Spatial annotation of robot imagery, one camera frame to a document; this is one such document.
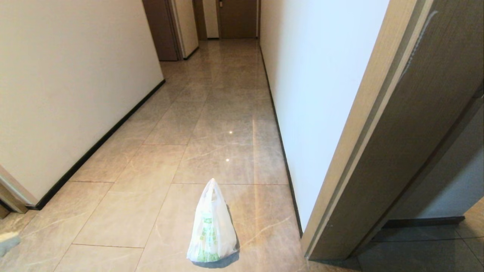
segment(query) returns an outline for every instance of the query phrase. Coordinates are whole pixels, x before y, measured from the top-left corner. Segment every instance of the hallway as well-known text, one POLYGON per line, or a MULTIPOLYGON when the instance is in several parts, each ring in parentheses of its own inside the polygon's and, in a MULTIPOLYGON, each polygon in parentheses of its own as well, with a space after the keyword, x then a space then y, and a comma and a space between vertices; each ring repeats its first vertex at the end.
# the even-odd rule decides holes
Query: hallway
POLYGON ((240 241, 227 271, 306 271, 257 40, 163 62, 166 83, 25 227, 0 271, 202 271, 195 208, 220 184, 240 241))

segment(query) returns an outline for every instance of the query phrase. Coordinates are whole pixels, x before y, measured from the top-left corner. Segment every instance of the white wall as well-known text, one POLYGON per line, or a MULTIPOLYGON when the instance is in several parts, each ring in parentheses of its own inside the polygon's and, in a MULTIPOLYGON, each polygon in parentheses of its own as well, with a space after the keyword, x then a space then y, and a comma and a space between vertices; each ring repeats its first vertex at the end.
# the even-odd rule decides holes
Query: white wall
POLYGON ((186 58, 198 47, 197 25, 191 0, 172 0, 175 20, 181 40, 181 50, 186 58))
POLYGON ((483 107, 391 219, 462 216, 484 196, 483 107))
POLYGON ((217 0, 203 0, 207 38, 218 38, 217 0))
POLYGON ((0 165, 37 199, 163 75, 141 1, 0 1, 0 165))
POLYGON ((260 46, 305 229, 388 0, 261 1, 260 46))

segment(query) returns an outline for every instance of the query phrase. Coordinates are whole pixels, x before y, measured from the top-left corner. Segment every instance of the plastic bag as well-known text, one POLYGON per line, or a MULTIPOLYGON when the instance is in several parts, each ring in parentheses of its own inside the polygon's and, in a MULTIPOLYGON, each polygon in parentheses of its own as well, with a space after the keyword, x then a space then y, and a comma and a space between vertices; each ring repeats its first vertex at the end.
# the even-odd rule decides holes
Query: plastic bag
POLYGON ((224 197, 215 179, 211 179, 198 201, 186 257, 193 262, 218 261, 236 252, 236 244, 224 197))

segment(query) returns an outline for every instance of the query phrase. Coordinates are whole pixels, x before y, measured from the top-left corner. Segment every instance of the beige tile floor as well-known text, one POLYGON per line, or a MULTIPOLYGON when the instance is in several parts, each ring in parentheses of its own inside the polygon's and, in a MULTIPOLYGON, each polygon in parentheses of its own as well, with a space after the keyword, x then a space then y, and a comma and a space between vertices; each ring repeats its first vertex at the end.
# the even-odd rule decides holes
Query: beige tile floor
POLYGON ((358 258, 306 261, 257 41, 200 43, 161 66, 166 84, 42 211, 0 222, 22 238, 0 271, 206 271, 185 256, 212 177, 241 245, 221 271, 482 270, 482 203, 457 229, 386 231, 358 258))

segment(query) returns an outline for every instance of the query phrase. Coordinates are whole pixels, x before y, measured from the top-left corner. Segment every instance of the green print on bag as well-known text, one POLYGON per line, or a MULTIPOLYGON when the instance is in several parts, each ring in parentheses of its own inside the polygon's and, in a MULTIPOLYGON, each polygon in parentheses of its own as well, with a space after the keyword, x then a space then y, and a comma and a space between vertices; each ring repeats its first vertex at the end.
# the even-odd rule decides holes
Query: green print on bag
POLYGON ((203 229, 200 240, 204 241, 204 246, 198 251, 197 261, 214 262, 220 260, 220 256, 216 252, 212 253, 205 250, 206 248, 217 248, 217 233, 213 227, 211 218, 203 218, 203 229))

